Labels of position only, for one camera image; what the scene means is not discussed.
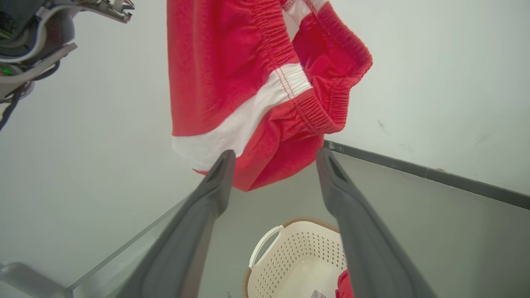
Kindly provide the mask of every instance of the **white plastic basket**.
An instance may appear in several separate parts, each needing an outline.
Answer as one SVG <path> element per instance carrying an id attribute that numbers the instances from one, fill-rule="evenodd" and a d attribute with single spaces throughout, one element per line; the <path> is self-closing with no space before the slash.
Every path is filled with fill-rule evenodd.
<path id="1" fill-rule="evenodd" d="M 256 260 L 266 241 L 278 236 Z M 346 269 L 338 229 L 313 218 L 292 220 L 267 232 L 254 248 L 243 280 L 245 298 L 311 298 L 314 290 L 335 297 Z"/>

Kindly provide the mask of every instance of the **black trim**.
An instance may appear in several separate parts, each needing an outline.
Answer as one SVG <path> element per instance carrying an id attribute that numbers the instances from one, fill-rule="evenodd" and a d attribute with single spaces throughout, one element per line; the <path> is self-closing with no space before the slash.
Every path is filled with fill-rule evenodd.
<path id="1" fill-rule="evenodd" d="M 331 141 L 324 141 L 324 147 L 338 153 L 467 190 L 517 207 L 530 209 L 530 196 L 518 192 Z"/>

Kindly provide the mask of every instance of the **red cloth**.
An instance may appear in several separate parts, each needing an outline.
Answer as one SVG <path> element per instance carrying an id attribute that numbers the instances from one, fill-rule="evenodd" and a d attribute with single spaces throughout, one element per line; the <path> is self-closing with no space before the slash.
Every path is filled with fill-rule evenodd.
<path id="1" fill-rule="evenodd" d="M 335 298 L 354 298 L 354 291 L 351 288 L 350 274 L 347 269 L 341 273 L 337 284 L 339 289 L 335 290 Z"/>
<path id="2" fill-rule="evenodd" d="M 301 19 L 292 42 L 282 9 Z M 244 191 L 311 164 L 372 65 L 321 0 L 168 0 L 167 45 L 173 148 L 201 173 L 235 150 Z"/>

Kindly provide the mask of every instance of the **white tag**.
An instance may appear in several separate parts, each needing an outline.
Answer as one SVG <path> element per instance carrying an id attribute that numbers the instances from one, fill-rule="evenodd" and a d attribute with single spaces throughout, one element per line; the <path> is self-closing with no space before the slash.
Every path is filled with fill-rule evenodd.
<path id="1" fill-rule="evenodd" d="M 314 289 L 310 298 L 326 298 L 326 296 L 324 296 L 324 294 L 322 294 L 319 291 L 317 291 L 316 289 Z"/>

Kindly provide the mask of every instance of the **basket handle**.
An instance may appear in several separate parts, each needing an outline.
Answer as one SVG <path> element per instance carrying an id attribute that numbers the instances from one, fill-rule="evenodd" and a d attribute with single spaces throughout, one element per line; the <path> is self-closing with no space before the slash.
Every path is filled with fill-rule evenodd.
<path id="1" fill-rule="evenodd" d="M 256 245 L 256 247 L 254 248 L 254 251 L 252 252 L 252 255 L 250 256 L 250 262 L 249 262 L 249 268 L 253 268 L 257 263 L 261 262 L 261 259 L 263 259 L 263 256 L 265 256 L 267 254 L 267 252 L 269 252 L 269 249 L 271 247 L 274 246 L 274 243 L 276 243 L 276 241 L 280 238 L 280 235 L 281 235 L 281 232 L 284 230 L 284 226 L 282 225 L 279 225 L 279 226 L 275 226 L 273 227 L 272 229 L 270 229 L 269 232 L 267 232 L 265 235 L 263 235 L 263 237 L 261 237 L 260 241 L 258 242 L 258 244 Z M 267 249 L 267 251 L 263 254 L 263 256 L 261 256 L 261 259 L 259 259 L 257 262 L 256 262 L 256 258 L 258 257 L 258 254 L 259 252 L 261 251 L 261 249 L 263 248 L 263 245 L 265 245 L 265 242 L 267 240 L 269 240 L 269 238 L 272 237 L 272 235 L 276 234 L 277 232 L 279 232 L 278 236 L 276 237 L 276 239 L 274 240 L 274 242 L 269 246 L 269 248 Z"/>

